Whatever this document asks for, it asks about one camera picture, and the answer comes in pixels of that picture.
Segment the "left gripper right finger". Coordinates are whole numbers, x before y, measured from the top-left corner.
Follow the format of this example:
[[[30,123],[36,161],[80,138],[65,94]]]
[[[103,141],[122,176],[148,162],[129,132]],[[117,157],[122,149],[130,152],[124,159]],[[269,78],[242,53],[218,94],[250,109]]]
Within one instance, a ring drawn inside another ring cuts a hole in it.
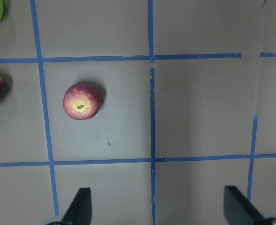
[[[266,225],[266,219],[236,186],[225,186],[223,215],[229,225]]]

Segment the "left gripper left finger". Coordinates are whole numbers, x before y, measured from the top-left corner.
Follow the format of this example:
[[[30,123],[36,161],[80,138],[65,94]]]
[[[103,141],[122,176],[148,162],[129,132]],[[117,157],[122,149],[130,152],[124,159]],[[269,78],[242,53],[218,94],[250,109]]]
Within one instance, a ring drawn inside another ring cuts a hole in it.
[[[92,196],[89,187],[80,188],[66,211],[64,225],[89,225],[92,220]]]

